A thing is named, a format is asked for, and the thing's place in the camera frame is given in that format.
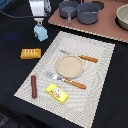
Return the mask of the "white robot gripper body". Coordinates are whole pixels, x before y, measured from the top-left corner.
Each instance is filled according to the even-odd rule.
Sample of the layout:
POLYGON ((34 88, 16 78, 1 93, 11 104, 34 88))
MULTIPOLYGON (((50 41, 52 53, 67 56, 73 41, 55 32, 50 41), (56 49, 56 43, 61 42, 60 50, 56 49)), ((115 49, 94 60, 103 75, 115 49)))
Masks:
POLYGON ((50 0, 29 0, 35 21, 42 21, 50 12, 50 0))

